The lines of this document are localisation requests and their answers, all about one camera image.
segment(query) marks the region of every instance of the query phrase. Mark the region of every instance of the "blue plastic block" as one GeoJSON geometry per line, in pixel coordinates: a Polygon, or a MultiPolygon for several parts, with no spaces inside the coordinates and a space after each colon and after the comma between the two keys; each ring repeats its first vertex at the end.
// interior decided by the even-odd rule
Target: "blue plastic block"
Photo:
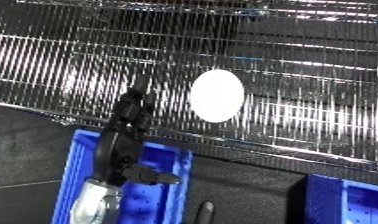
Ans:
{"type": "MultiPolygon", "coordinates": [[[[53,224],[68,224],[70,210],[80,194],[86,177],[92,173],[92,159],[99,133],[77,130],[65,167],[53,224]]],[[[140,160],[159,171],[180,176],[178,185],[147,186],[127,183],[123,186],[120,224],[178,224],[182,221],[192,153],[174,147],[146,142],[140,160]]]]}
{"type": "Polygon", "coordinates": [[[378,186],[309,175],[307,224],[378,224],[378,186]]]}

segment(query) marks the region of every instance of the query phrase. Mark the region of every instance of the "wire rack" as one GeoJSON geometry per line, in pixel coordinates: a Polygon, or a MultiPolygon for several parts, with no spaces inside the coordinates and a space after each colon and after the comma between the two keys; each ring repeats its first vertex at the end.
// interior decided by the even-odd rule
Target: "wire rack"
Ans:
{"type": "Polygon", "coordinates": [[[2,106],[102,126],[145,73],[150,136],[378,172],[378,0],[0,1],[2,106]],[[221,124],[188,103],[216,68],[246,89],[221,124]]]}

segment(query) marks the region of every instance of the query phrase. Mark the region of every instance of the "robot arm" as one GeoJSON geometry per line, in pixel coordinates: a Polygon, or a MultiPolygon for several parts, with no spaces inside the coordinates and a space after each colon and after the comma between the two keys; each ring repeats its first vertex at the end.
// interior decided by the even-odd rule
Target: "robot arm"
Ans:
{"type": "Polygon", "coordinates": [[[70,224],[116,224],[126,181],[147,185],[180,182],[173,174],[138,164],[155,109],[156,94],[146,95],[148,84],[148,76],[138,78],[116,103],[95,150],[93,174],[71,210],[70,224]]]}

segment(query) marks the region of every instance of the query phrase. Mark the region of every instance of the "silver metal part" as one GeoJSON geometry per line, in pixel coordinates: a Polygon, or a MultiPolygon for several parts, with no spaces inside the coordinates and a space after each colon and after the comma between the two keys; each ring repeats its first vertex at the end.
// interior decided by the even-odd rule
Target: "silver metal part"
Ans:
{"type": "Polygon", "coordinates": [[[103,126],[149,74],[154,142],[378,172],[378,0],[191,2],[0,0],[0,105],[103,126]],[[221,124],[188,100],[211,69],[245,84],[221,124]]]}
{"type": "Polygon", "coordinates": [[[70,224],[116,224],[121,190],[88,179],[70,212],[70,224]]]}

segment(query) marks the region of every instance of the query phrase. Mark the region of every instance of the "white ping pong ball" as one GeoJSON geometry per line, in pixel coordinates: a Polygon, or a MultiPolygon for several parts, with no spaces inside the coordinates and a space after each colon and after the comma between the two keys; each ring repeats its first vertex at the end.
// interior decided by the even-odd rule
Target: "white ping pong ball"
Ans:
{"type": "Polygon", "coordinates": [[[243,101],[243,84],[226,70],[203,73],[195,80],[190,94],[191,109],[211,123],[225,122],[234,117],[243,101]]]}

